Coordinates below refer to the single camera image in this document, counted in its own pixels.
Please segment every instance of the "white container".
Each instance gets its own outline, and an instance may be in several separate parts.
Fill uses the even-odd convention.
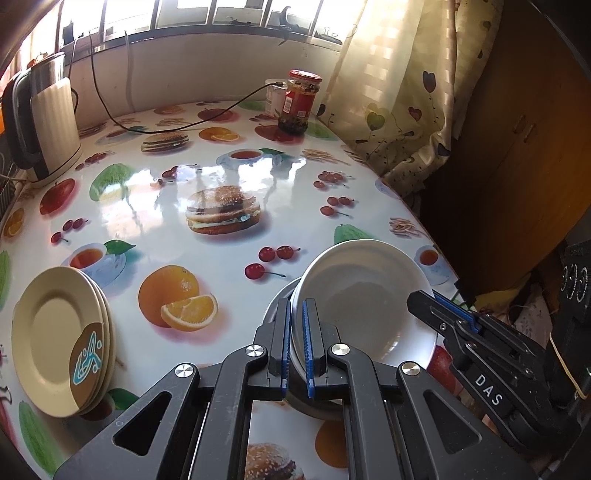
[[[285,79],[269,79],[265,80],[265,85],[270,83],[283,82],[284,86],[272,86],[267,89],[267,104],[265,105],[265,113],[274,118],[279,118],[285,103],[285,94],[287,93],[287,80]]]
[[[301,306],[314,298],[320,321],[335,325],[343,343],[387,365],[413,361],[427,368],[437,332],[408,311],[408,295],[416,290],[433,295],[417,264],[390,244],[363,239],[329,248],[291,298],[291,364],[305,379]]]

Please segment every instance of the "jar label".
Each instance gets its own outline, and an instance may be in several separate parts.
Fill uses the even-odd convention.
[[[286,96],[285,97],[285,105],[283,106],[283,111],[285,113],[289,113],[291,110],[291,104],[293,103],[293,98]]]
[[[299,92],[288,92],[285,96],[283,111],[298,118],[308,118],[314,104],[315,95],[306,95]]]

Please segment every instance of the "green leaf print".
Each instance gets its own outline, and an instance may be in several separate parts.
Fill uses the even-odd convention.
[[[4,250],[0,253],[0,310],[4,308],[10,286],[10,257]]]
[[[55,441],[47,433],[45,425],[25,402],[18,405],[18,421],[21,425],[22,439],[29,453],[37,465],[49,476],[53,476],[62,464],[63,458]]]
[[[260,100],[244,100],[238,104],[244,110],[252,110],[254,112],[264,112],[265,102]]]
[[[293,155],[289,155],[289,153],[275,150],[274,148],[259,148],[259,150],[266,155],[281,155],[281,158],[283,158],[283,160],[290,160],[293,158]]]
[[[98,202],[104,193],[110,190],[120,190],[119,197],[124,199],[128,194],[127,181],[135,173],[135,170],[122,163],[109,165],[100,172],[90,186],[90,199]]]
[[[308,130],[306,130],[306,135],[315,138],[321,138],[323,140],[337,140],[337,137],[334,133],[332,133],[324,125],[317,124],[316,122],[308,123]]]
[[[114,388],[113,390],[110,390],[109,396],[113,399],[116,410],[127,410],[139,398],[137,395],[134,395],[124,388]]]
[[[353,225],[340,225],[335,228],[335,245],[347,240],[374,239],[369,233]]]
[[[135,245],[131,245],[123,240],[109,240],[105,243],[107,255],[121,255],[131,250]]]

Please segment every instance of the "white plate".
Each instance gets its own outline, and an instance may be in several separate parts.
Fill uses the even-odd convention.
[[[100,309],[103,313],[103,325],[105,328],[104,344],[105,355],[107,360],[105,361],[105,367],[102,369],[99,382],[96,385],[92,396],[89,398],[88,402],[86,402],[84,407],[80,409],[78,415],[84,415],[85,413],[88,413],[90,410],[92,410],[99,404],[100,400],[105,395],[106,389],[108,388],[109,382],[111,381],[111,378],[113,376],[113,364],[115,360],[115,343],[113,341],[113,327],[111,325],[111,319],[109,318],[109,303],[107,302],[105,294],[98,287],[98,285],[88,275],[86,275],[86,278],[89,279],[90,283],[92,284],[92,287],[95,289],[95,292],[99,298]]]
[[[408,295],[416,290],[433,295],[418,265],[390,244],[363,239],[329,248],[306,269],[291,298],[295,369],[306,377],[301,304],[307,298],[316,300],[321,322],[336,325],[344,343],[373,360],[395,367],[412,360],[427,368],[437,332],[409,313]]]
[[[54,267],[36,276],[15,307],[12,352],[19,382],[52,417],[70,417],[80,410],[70,390],[70,354],[82,330],[95,322],[103,323],[95,290],[72,267]]]

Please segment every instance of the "metal screw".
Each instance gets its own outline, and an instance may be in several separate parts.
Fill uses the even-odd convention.
[[[177,368],[174,369],[174,374],[179,378],[187,378],[193,375],[194,368],[192,365],[189,364],[180,364],[177,365]]]
[[[351,351],[351,348],[349,348],[349,345],[346,345],[345,343],[336,343],[330,347],[330,351],[335,355],[343,356],[347,355],[347,353]]]
[[[405,362],[402,364],[402,373],[414,377],[421,372],[421,367],[415,362]]]
[[[246,354],[248,356],[261,356],[265,353],[265,349],[260,345],[249,345],[246,347]]]

